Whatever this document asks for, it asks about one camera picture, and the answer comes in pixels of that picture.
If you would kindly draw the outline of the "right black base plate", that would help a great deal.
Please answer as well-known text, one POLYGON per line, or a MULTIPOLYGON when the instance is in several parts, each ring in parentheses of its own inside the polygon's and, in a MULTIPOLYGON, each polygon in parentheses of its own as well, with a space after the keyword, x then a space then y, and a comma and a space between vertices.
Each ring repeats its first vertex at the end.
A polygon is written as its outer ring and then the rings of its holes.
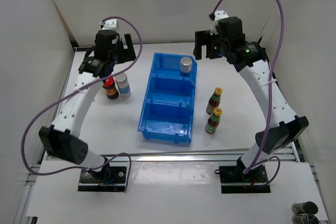
POLYGON ((261 165, 248 174, 241 174, 238 166, 220 166, 214 170, 219 175, 222 194, 268 194, 271 193, 266 168, 261 165))

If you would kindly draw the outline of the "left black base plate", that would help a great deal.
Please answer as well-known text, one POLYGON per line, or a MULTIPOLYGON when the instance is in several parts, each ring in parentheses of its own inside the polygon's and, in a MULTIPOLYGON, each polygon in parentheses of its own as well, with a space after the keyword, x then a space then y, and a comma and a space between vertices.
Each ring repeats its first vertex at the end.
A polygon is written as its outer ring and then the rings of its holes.
POLYGON ((110 166, 105 177, 97 177, 88 171, 79 176, 79 192, 123 193, 126 188, 128 168, 126 166, 110 166))

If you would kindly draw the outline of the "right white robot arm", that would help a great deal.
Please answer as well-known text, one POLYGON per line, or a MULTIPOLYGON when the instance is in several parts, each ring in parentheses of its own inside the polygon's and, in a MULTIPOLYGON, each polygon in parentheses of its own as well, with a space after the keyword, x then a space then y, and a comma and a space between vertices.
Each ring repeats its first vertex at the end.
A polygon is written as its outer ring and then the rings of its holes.
POLYGON ((271 73, 265 50, 258 42, 247 42, 238 17, 210 15, 210 30, 195 33, 194 56, 202 57, 206 47, 209 59, 225 58, 245 80, 257 100, 266 121, 265 130, 256 133, 256 143, 237 161, 236 177, 247 182, 255 168, 271 154, 294 142, 308 127, 305 116, 298 116, 282 95, 271 73))

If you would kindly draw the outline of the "blue-label shaker can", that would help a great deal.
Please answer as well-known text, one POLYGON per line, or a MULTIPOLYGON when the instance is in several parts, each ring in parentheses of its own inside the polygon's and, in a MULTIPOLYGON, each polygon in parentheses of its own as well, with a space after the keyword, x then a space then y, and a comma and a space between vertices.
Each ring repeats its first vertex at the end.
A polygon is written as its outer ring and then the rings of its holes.
POLYGON ((128 82, 128 77, 125 73, 121 73, 114 78, 118 89, 119 93, 123 98, 128 98, 131 95, 131 90, 128 82))
POLYGON ((190 57, 183 57, 180 60, 180 74, 189 76, 192 70, 193 60, 190 57))

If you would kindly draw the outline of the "lower dark corner bottle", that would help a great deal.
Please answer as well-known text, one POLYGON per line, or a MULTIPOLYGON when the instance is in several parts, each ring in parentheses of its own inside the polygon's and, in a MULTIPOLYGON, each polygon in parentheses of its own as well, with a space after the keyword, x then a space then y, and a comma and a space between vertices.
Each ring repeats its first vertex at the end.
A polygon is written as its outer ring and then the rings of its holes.
POLYGON ((319 219, 312 214, 294 215, 292 217, 293 224, 319 224, 319 219))

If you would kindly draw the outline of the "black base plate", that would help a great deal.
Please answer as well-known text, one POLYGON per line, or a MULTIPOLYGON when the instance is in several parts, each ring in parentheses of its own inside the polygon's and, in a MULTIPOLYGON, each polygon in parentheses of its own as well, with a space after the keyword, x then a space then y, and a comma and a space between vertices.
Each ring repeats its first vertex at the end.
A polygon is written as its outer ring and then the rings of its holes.
POLYGON ((88 171, 79 176, 79 192, 123 193, 126 188, 128 168, 126 166, 110 166, 105 177, 97 177, 88 171))
POLYGON ((241 174, 238 166, 220 166, 214 170, 219 175, 222 194, 268 194, 271 193, 266 168, 261 165, 248 174, 241 174))

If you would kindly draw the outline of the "dark corner bottle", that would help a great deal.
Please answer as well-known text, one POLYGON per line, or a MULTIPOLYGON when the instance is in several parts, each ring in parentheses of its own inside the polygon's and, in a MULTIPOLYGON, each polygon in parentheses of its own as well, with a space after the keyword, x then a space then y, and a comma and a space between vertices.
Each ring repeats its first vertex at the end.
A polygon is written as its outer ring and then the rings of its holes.
POLYGON ((291 205, 292 212, 296 215, 300 214, 317 214, 318 206, 312 201, 306 201, 302 203, 294 203, 291 205))
POLYGON ((319 219, 312 214, 294 215, 292 217, 293 224, 319 224, 319 219))

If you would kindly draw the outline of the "front red-lid sauce jar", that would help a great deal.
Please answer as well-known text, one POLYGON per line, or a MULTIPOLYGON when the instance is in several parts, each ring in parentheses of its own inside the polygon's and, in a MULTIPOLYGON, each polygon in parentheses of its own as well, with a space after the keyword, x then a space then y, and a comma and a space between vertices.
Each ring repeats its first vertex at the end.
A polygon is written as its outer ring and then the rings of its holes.
POLYGON ((109 77, 103 84, 103 88, 106 91, 106 96, 110 100, 114 100, 119 96, 119 91, 115 85, 113 77, 109 77))

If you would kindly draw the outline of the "upper dark corner bottle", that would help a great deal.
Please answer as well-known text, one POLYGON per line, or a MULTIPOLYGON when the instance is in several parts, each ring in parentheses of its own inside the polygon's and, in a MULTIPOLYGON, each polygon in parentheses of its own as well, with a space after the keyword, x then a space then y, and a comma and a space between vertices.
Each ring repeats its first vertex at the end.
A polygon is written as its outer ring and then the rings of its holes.
POLYGON ((302 203, 294 203, 291 205, 292 212, 296 215, 300 214, 317 214, 318 206, 312 201, 306 201, 302 203))

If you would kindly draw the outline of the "blue three-compartment plastic bin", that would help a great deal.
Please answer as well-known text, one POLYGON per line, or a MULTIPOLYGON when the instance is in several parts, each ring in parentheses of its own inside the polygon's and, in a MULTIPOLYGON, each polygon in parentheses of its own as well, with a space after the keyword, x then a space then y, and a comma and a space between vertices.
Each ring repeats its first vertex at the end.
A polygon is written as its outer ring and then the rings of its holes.
POLYGON ((192 56, 154 54, 138 125, 146 140, 191 143, 196 74, 197 62, 192 56), (183 57, 193 60, 189 76, 180 74, 183 57))

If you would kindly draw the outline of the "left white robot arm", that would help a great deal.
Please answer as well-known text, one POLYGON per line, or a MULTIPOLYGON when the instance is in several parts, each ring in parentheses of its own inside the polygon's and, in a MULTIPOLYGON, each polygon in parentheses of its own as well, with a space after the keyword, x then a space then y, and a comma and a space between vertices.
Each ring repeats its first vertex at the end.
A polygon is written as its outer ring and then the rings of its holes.
POLYGON ((41 127, 39 137, 48 155, 77 164, 98 182, 105 182, 110 176, 110 165, 80 140, 80 130, 105 77, 116 64, 133 61, 136 56, 130 34, 121 39, 116 31, 102 29, 94 42, 78 69, 74 88, 79 92, 65 101, 49 127, 41 127))

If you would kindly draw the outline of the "front yellow-cap sauce bottle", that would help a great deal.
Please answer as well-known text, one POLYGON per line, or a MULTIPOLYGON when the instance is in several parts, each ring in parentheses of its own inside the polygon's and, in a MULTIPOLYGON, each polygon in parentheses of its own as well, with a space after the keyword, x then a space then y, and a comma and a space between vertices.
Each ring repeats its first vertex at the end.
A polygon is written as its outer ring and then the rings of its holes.
POLYGON ((205 125, 205 131, 209 134, 213 134, 216 132, 217 127, 219 126, 222 109, 219 107, 216 107, 211 114, 211 116, 208 118, 207 123, 205 125))

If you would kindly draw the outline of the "yellow-cap sauce bottle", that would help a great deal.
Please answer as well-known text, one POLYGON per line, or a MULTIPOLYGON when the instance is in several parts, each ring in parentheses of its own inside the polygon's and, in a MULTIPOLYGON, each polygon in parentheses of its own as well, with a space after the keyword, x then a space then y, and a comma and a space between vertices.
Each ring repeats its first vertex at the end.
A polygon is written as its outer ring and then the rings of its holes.
POLYGON ((219 106, 220 101, 221 101, 222 92, 223 90, 220 87, 217 87, 214 89, 214 92, 212 96, 210 97, 208 104, 207 104, 207 108, 206 108, 206 112, 208 114, 212 114, 214 109, 219 106))
POLYGON ((208 118, 207 123, 205 125, 205 131, 209 134, 213 134, 216 132, 217 127, 219 126, 222 109, 219 107, 216 107, 211 114, 211 116, 208 118))

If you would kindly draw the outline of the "aluminium frame rail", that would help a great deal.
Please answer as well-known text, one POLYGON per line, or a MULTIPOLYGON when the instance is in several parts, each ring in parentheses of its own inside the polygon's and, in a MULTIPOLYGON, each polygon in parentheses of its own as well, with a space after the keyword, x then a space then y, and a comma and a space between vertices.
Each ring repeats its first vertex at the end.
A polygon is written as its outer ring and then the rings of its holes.
POLYGON ((255 134, 265 127, 262 111, 246 82, 225 59, 202 59, 197 62, 195 110, 190 144, 146 140, 138 131, 142 103, 156 52, 190 55, 193 44, 144 45, 134 66, 120 64, 115 71, 127 70, 131 86, 129 98, 108 100, 102 83, 80 129, 80 139, 88 144, 89 159, 85 167, 96 167, 101 156, 118 153, 148 156, 152 161, 186 161, 210 159, 227 154, 232 160, 243 155, 254 143, 255 134), (224 90, 220 106, 224 111, 218 130, 207 134, 205 108, 215 87, 224 90))

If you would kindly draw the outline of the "rear yellow-cap sauce bottle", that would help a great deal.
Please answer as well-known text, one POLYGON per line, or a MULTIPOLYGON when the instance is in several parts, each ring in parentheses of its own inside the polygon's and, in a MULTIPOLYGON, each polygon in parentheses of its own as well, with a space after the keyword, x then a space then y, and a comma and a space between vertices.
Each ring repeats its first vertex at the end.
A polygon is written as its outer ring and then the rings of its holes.
POLYGON ((220 101, 221 101, 222 92, 223 90, 220 87, 217 87, 214 89, 214 92, 212 96, 210 97, 208 104, 207 104, 207 108, 206 108, 206 112, 208 114, 212 114, 214 109, 219 106, 220 101))

